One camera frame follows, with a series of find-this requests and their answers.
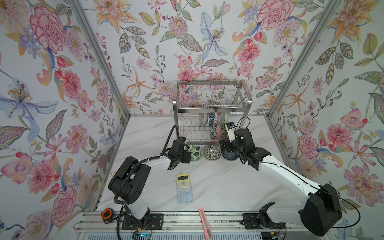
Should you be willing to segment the purple striped bowl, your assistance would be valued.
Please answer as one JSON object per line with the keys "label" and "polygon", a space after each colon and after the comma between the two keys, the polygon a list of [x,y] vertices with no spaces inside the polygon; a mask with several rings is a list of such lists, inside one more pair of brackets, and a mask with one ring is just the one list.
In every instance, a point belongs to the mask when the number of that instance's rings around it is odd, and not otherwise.
{"label": "purple striped bowl", "polygon": [[200,113],[199,114],[199,126],[205,127],[209,121],[209,114],[208,113]]}

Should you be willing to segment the green leaf pattern bowl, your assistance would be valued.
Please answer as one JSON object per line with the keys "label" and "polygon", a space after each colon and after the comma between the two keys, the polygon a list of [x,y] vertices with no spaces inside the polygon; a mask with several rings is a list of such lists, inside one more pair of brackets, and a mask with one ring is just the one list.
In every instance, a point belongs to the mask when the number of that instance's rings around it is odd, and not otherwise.
{"label": "green leaf pattern bowl", "polygon": [[191,153],[191,162],[197,162],[203,156],[203,149],[197,145],[189,146],[188,152]]}

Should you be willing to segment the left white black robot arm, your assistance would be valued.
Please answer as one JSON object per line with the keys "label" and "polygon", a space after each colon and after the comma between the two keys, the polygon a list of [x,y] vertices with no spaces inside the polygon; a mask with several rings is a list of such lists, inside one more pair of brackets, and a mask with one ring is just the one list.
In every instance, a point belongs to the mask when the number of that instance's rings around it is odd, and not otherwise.
{"label": "left white black robot arm", "polygon": [[186,139],[174,140],[172,147],[159,156],[138,160],[127,157],[109,182],[108,189],[114,194],[114,203],[121,205],[134,223],[145,226],[150,209],[140,200],[151,173],[173,170],[179,163],[189,164],[191,153]]}

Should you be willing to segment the pale green ceramic bowl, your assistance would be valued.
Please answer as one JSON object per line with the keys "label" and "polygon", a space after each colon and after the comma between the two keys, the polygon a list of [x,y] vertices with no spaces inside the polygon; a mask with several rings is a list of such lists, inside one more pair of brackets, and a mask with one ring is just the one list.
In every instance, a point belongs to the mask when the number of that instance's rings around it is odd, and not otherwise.
{"label": "pale green ceramic bowl", "polygon": [[220,113],[219,122],[220,126],[223,126],[227,122],[227,113]]}

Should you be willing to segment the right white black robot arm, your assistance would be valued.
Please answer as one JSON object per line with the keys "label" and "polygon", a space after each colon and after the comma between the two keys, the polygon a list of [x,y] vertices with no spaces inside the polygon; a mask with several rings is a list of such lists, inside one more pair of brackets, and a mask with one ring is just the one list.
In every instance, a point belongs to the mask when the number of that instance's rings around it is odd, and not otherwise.
{"label": "right white black robot arm", "polygon": [[254,221],[257,225],[267,229],[273,224],[289,223],[304,226],[312,234],[323,237],[342,218],[334,187],[298,175],[269,151],[256,147],[248,129],[231,129],[228,136],[219,141],[222,150],[236,153],[243,164],[270,176],[300,201],[298,205],[274,202],[264,205]]}

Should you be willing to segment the blue patterned ceramic bowl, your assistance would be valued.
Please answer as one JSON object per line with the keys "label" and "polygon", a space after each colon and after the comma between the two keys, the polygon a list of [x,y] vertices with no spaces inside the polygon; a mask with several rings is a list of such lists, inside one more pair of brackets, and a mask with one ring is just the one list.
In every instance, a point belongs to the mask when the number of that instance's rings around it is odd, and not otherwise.
{"label": "blue patterned ceramic bowl", "polygon": [[209,126],[217,124],[220,120],[220,115],[218,113],[209,113]]}

